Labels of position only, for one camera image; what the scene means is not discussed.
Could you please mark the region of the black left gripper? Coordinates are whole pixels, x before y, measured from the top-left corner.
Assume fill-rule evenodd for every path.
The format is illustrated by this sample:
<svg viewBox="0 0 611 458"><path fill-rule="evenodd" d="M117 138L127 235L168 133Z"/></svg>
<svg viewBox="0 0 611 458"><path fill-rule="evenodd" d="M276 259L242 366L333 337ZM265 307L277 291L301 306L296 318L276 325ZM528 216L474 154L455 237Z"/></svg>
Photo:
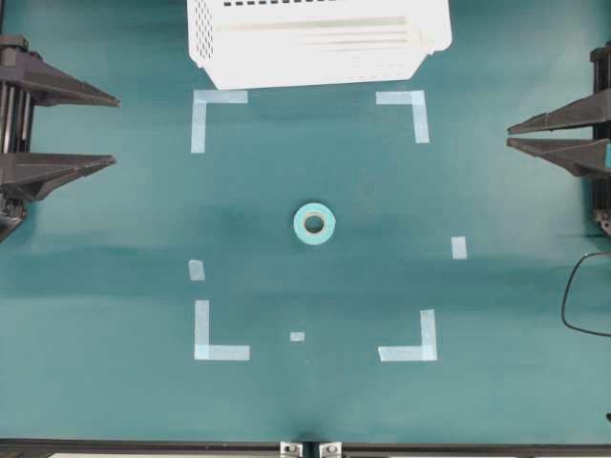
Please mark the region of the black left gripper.
<svg viewBox="0 0 611 458"><path fill-rule="evenodd" d="M29 52L23 35L1 35L1 66L9 57L29 54L29 88L43 106L86 105L119 107L119 100L89 83L46 63ZM52 191L114 165L113 156L29 153L34 105L18 83L1 77L1 240L27 217L26 201L44 199Z"/></svg>

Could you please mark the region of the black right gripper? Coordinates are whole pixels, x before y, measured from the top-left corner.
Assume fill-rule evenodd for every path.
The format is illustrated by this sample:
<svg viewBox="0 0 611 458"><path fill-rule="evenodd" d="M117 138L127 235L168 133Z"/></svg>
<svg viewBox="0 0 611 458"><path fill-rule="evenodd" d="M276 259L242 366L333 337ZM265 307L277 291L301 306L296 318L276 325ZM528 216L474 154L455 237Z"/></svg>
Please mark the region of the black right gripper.
<svg viewBox="0 0 611 458"><path fill-rule="evenodd" d="M592 220L610 235L610 42L591 51L593 94L511 126L511 135L594 126L595 140L508 138L507 145L592 180Z"/></svg>

